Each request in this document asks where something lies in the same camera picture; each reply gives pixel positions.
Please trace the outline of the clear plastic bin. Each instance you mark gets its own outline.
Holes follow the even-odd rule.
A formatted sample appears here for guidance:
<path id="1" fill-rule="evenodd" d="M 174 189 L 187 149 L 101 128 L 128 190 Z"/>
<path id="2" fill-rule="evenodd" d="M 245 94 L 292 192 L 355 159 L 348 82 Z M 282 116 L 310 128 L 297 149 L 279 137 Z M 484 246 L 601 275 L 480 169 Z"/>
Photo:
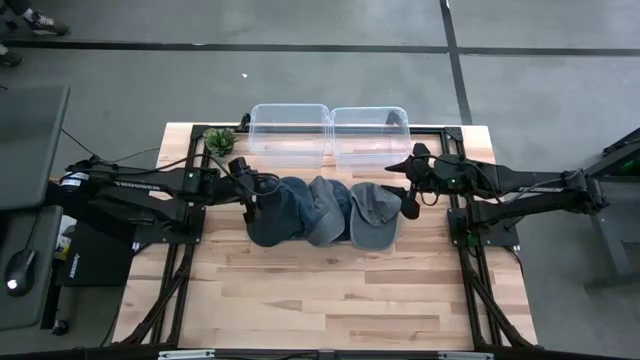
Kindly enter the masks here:
<path id="1" fill-rule="evenodd" d="M 401 126 L 385 124 L 390 111 L 401 115 Z M 329 122 L 331 150 L 340 171 L 383 171 L 410 153 L 408 115 L 401 107 L 335 108 Z"/>
<path id="2" fill-rule="evenodd" d="M 258 104 L 250 113 L 249 149 L 278 168 L 318 168 L 328 139 L 329 109 L 323 104 Z"/>

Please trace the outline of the grey metal table stand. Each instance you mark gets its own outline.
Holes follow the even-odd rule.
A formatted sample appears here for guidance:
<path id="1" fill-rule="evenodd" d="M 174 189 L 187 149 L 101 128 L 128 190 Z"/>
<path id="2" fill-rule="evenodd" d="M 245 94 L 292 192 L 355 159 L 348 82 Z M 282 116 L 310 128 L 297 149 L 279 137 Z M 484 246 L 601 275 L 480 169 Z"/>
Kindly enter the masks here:
<path id="1" fill-rule="evenodd" d="M 640 284 L 640 262 L 627 254 L 640 246 L 640 127 L 605 147 L 601 159 L 587 169 L 608 205 L 591 217 L 605 246 L 611 273 L 584 284 L 588 292 Z"/>

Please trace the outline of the blue denim baseball cap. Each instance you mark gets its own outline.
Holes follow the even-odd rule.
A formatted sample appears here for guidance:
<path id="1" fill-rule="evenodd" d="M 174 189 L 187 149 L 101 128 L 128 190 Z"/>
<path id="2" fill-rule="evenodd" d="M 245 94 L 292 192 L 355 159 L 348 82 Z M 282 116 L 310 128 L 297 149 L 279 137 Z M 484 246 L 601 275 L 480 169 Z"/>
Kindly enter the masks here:
<path id="1" fill-rule="evenodd" d="M 293 193 L 297 202 L 297 214 L 300 221 L 299 229 L 292 237 L 301 239 L 308 236 L 319 220 L 319 215 L 314 208 L 314 199 L 307 183 L 298 177 L 285 177 L 282 179 Z"/>

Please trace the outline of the person's shoe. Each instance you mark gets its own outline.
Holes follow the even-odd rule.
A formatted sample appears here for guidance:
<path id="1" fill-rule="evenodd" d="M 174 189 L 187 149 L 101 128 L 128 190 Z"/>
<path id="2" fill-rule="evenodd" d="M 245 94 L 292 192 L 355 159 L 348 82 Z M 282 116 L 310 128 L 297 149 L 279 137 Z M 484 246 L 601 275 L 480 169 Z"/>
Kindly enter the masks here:
<path id="1" fill-rule="evenodd" d="M 22 17 L 32 32 L 38 35 L 64 36 L 70 32 L 70 27 L 44 15 L 38 10 L 28 9 Z"/>
<path id="2" fill-rule="evenodd" d="M 24 62 L 24 58 L 16 52 L 0 44 L 0 65 L 16 67 Z"/>

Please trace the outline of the silver metal bracket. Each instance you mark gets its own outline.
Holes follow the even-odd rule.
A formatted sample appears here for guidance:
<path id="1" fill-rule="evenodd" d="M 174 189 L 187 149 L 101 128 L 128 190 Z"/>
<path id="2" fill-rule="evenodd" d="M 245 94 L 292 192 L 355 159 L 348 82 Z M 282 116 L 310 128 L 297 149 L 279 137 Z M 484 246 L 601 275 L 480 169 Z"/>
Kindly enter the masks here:
<path id="1" fill-rule="evenodd" d="M 438 360 L 495 360 L 492 353 L 467 351 L 442 351 L 437 355 Z"/>
<path id="2" fill-rule="evenodd" d="M 215 358 L 213 349 L 171 350 L 161 351 L 157 360 L 212 360 Z"/>

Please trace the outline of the dark blue baseball cap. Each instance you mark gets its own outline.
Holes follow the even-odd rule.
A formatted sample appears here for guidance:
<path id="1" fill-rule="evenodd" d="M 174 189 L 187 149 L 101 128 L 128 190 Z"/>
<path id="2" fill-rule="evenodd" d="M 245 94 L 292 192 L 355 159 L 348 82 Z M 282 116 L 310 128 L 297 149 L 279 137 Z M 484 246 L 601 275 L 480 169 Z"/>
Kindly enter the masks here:
<path id="1" fill-rule="evenodd" d="M 334 179 L 330 179 L 329 182 L 332 184 L 334 197 L 336 198 L 344 219 L 344 229 L 336 238 L 336 241 L 349 241 L 352 211 L 351 193 L 342 182 Z"/>

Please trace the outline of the grey baseball cap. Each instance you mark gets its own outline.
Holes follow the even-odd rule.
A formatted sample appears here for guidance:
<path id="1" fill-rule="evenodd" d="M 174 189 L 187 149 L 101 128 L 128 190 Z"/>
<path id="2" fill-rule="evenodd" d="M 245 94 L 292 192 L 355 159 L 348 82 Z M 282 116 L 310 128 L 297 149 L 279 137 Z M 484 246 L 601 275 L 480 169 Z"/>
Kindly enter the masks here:
<path id="1" fill-rule="evenodd" d="M 319 220 L 307 236 L 307 241 L 314 246 L 329 246 L 344 229 L 344 219 L 333 194 L 330 179 L 317 176 L 309 184 L 314 199 L 314 208 Z"/>

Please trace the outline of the person's leg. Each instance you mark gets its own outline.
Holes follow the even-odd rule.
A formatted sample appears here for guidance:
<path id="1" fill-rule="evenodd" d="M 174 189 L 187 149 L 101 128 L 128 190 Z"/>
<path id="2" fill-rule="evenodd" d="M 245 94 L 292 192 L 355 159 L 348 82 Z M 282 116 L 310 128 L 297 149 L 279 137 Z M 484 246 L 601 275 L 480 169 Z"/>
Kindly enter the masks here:
<path id="1" fill-rule="evenodd" d="M 22 16 L 31 8 L 31 0 L 0 0 L 0 15 L 10 9 L 15 15 Z"/>

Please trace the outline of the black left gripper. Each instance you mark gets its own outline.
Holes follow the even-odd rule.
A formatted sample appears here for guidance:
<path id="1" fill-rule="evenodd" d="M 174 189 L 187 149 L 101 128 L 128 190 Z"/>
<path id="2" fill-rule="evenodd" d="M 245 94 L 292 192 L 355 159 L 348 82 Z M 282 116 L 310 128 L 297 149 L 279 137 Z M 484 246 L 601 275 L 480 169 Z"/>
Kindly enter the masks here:
<path id="1" fill-rule="evenodd" d="M 229 187 L 235 193 L 235 202 L 239 202 L 245 207 L 243 218 L 246 224 L 251 224 L 259 217 L 260 211 L 257 205 L 278 204 L 277 192 L 257 196 L 257 189 L 274 189 L 275 178 L 268 175 L 258 175 L 258 172 L 248 165 L 244 157 L 234 158 L 226 168 L 222 168 L 222 171 L 225 173 Z"/>

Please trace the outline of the dark teal baseball cap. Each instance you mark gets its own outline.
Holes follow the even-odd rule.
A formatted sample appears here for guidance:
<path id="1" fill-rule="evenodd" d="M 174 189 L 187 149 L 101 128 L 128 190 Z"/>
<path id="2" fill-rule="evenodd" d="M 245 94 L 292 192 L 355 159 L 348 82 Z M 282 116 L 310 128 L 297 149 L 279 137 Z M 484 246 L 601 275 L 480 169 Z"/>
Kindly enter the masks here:
<path id="1" fill-rule="evenodd" d="M 297 202 L 282 179 L 274 191 L 278 193 L 278 204 L 258 205 L 260 216 L 247 225 L 249 238 L 261 247 L 273 247 L 283 241 L 297 239 L 292 237 L 300 226 Z"/>

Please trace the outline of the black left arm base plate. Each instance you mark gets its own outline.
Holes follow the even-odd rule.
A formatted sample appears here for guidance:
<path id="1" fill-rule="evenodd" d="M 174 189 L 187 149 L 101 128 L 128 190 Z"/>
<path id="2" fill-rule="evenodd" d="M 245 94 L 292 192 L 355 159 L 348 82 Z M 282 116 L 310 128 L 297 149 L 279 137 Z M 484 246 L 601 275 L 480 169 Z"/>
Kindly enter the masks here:
<path id="1" fill-rule="evenodd" d="M 149 220 L 136 224 L 134 243 L 198 244 L 201 241 L 206 208 L 185 206 L 177 220 Z"/>

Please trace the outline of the white yellow packet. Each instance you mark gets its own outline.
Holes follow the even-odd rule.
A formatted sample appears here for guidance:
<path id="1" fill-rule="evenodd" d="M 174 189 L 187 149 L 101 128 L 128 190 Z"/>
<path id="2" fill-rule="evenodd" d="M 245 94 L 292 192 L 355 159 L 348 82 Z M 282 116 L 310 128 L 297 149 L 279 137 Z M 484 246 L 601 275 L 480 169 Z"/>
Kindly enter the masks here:
<path id="1" fill-rule="evenodd" d="M 65 261 L 67 253 L 71 244 L 70 234 L 73 232 L 77 221 L 67 215 L 64 215 L 61 219 L 59 226 L 58 237 L 56 242 L 56 249 L 54 252 L 54 258 L 57 260 Z"/>

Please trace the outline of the black control box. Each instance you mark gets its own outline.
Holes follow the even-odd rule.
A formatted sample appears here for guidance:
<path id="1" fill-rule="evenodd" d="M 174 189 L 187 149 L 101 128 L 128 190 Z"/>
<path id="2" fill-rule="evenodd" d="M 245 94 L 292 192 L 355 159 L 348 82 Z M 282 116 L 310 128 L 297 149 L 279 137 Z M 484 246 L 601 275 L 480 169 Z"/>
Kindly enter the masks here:
<path id="1" fill-rule="evenodd" d="M 70 240 L 70 244 L 66 260 L 59 268 L 58 285 L 93 287 L 126 284 L 134 254 L 131 245 L 83 223 L 69 226 L 63 236 Z"/>

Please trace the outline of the small potted succulent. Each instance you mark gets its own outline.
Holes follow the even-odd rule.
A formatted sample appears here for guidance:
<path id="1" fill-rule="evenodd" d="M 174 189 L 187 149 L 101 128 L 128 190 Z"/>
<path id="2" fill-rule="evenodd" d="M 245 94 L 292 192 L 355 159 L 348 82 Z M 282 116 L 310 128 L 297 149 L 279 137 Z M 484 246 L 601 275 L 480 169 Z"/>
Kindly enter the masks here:
<path id="1" fill-rule="evenodd" d="M 232 153 L 238 139 L 232 129 L 209 128 L 203 133 L 203 141 L 213 156 L 225 157 Z"/>

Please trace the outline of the grey-blue baseball cap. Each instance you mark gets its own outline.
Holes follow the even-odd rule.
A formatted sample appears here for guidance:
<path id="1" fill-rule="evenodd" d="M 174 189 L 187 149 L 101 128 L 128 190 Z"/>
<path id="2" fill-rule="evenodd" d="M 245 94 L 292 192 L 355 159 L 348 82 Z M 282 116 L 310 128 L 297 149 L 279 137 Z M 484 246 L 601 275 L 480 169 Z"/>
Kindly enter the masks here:
<path id="1" fill-rule="evenodd" d="M 363 182 L 350 188 L 350 238 L 367 251 L 383 251 L 391 247 L 399 228 L 401 200 L 380 185 Z"/>

